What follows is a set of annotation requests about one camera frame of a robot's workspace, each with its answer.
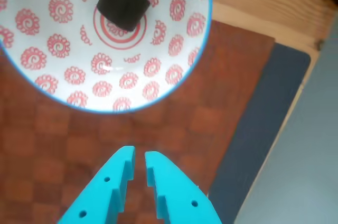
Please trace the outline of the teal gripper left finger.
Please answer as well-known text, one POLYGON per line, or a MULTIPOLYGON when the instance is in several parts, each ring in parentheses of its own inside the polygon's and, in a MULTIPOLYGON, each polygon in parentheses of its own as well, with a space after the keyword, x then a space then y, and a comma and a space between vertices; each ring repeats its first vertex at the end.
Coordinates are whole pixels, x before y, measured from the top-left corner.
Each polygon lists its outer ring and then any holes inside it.
POLYGON ((100 168, 58 223, 116 223, 134 179, 135 147, 123 146, 100 168))

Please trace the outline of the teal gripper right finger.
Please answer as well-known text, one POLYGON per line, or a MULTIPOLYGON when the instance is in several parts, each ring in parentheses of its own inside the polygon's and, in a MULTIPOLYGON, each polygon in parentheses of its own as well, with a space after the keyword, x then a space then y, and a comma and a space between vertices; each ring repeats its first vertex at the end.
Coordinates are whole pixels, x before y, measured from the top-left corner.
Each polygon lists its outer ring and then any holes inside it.
POLYGON ((165 223, 221 223, 208 197, 169 158, 150 151, 145 153, 145 164, 158 219, 165 223))

